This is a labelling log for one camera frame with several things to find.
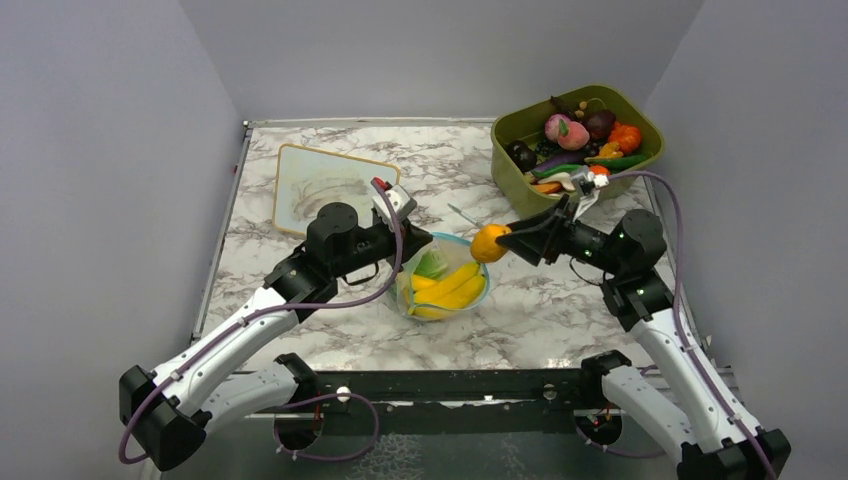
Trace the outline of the green lettuce leaf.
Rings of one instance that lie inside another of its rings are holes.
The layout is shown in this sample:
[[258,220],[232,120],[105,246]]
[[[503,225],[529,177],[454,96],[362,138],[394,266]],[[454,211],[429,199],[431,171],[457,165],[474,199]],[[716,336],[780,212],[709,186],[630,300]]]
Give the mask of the green lettuce leaf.
[[429,250],[424,253],[417,266],[414,269],[414,274],[432,280],[441,279],[449,269],[449,262],[444,253],[440,250]]

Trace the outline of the yellow orange mango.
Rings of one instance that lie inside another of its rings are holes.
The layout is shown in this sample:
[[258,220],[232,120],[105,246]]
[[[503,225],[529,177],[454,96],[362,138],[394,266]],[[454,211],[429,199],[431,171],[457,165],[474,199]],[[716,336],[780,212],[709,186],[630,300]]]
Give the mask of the yellow orange mango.
[[470,244],[471,256],[481,264],[499,261],[508,253],[508,249],[499,245],[497,240],[511,233],[512,229],[507,225],[488,224],[482,226]]

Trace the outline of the clear zip top bag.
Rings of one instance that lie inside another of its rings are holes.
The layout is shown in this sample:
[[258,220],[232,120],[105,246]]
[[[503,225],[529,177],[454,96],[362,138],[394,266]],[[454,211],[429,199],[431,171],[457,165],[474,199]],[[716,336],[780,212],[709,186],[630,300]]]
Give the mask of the clear zip top bag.
[[471,242],[437,232],[402,265],[385,294],[396,313],[418,321],[439,321],[474,309],[485,299],[487,267],[473,259]]

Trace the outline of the pink peach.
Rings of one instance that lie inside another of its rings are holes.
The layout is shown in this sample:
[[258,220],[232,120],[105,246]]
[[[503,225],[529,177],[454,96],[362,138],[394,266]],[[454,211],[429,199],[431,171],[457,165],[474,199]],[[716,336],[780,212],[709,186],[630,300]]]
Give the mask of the pink peach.
[[586,128],[577,121],[559,121],[558,145],[568,151],[577,151],[585,147],[590,140],[590,134]]

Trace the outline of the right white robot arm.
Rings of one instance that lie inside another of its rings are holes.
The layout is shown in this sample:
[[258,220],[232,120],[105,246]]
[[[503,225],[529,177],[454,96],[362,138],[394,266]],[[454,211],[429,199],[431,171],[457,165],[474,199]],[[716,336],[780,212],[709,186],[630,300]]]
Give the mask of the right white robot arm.
[[610,312],[651,357],[672,392],[650,385],[623,354],[586,359],[579,398],[627,413],[662,448],[680,479],[776,479],[791,453],[779,429],[767,430],[733,394],[681,317],[676,289],[655,269],[667,246],[652,212],[627,212],[609,234],[583,224],[580,206],[563,199],[507,226],[496,245],[532,265],[562,255],[607,274]]

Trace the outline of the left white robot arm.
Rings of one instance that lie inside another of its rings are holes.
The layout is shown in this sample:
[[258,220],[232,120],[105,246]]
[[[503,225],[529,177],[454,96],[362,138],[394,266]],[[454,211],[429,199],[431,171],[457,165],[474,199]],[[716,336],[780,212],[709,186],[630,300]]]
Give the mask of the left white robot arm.
[[315,375],[297,355],[251,374],[238,374],[239,367],[315,312],[357,308],[386,293],[402,263],[433,240],[409,220],[416,207],[395,191],[378,193],[373,223],[363,228],[352,206],[325,205],[305,241],[210,336],[152,370],[135,365],[125,371],[119,379],[119,461],[150,460],[168,471],[232,422],[269,407],[309,406]]

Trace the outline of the yellow banana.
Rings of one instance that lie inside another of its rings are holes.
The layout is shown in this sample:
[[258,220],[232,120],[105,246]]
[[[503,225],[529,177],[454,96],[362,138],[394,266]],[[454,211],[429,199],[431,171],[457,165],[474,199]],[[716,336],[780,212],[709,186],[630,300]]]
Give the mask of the yellow banana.
[[432,304],[436,300],[458,289],[465,282],[477,275],[479,271],[479,263],[466,263],[444,279],[439,280],[436,284],[416,291],[413,295],[413,302],[415,304]]
[[410,315],[423,320],[442,320],[472,306],[483,294],[487,285],[484,275],[476,275],[452,293],[432,304],[416,306]]

